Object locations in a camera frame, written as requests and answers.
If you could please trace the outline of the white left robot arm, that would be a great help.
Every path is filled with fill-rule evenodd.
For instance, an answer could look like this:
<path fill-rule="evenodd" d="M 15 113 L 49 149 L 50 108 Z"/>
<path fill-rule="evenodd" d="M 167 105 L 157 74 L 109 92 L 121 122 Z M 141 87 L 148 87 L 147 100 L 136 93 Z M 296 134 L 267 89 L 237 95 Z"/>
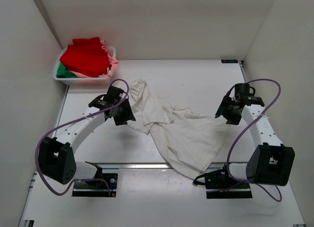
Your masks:
<path fill-rule="evenodd" d="M 80 121 L 67 125 L 55 137 L 46 137 L 38 154 L 38 165 L 43 175 L 60 184 L 83 179 L 92 186 L 102 183 L 100 167 L 91 162 L 76 162 L 74 154 L 83 141 L 100 125 L 113 118 L 115 125 L 135 121 L 126 93 L 110 86 L 106 94 L 97 96 L 82 114 Z"/>

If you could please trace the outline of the white t shirt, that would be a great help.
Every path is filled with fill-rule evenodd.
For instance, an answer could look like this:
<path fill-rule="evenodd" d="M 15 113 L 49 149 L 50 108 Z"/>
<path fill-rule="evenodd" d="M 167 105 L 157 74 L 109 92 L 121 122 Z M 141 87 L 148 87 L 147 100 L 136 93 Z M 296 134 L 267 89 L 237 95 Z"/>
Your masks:
<path fill-rule="evenodd" d="M 161 157 L 179 174 L 194 179 L 213 162 L 229 126 L 220 119 L 158 99 L 143 79 L 130 85 L 135 121 L 129 127 L 150 134 Z"/>

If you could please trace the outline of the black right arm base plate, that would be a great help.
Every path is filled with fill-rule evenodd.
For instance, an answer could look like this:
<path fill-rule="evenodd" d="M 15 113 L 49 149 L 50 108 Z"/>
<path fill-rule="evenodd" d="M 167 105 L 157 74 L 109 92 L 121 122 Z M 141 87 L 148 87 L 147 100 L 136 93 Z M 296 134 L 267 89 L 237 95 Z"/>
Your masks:
<path fill-rule="evenodd" d="M 197 176 L 192 184 L 205 186 L 207 199 L 251 199 L 253 197 L 250 185 L 229 177 L 226 165 L 221 168 L 209 168 L 209 171 Z"/>

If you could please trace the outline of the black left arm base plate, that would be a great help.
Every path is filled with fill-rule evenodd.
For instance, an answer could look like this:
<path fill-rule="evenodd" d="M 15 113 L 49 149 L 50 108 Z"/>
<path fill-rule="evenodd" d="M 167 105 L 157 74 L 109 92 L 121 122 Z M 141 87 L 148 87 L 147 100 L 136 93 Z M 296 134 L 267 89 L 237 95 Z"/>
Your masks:
<path fill-rule="evenodd" d="M 72 189 L 73 197 L 115 198 L 117 194 L 118 169 L 103 169 L 97 178 L 105 180 L 107 185 L 100 180 L 76 181 Z"/>

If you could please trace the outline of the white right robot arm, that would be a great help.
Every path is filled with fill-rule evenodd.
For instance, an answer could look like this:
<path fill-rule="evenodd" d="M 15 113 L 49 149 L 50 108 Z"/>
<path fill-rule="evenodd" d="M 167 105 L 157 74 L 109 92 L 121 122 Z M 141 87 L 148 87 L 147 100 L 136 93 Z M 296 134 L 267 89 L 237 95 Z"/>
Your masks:
<path fill-rule="evenodd" d="M 234 85 L 223 97 L 215 114 L 224 117 L 228 125 L 247 124 L 232 143 L 225 164 L 226 172 L 220 175 L 220 183 L 226 188 L 237 182 L 285 186 L 295 157 L 292 147 L 285 146 L 273 130 L 263 100 L 255 95 L 249 83 Z M 256 147 L 247 163 L 231 163 L 230 157 L 236 143 L 249 131 Z"/>

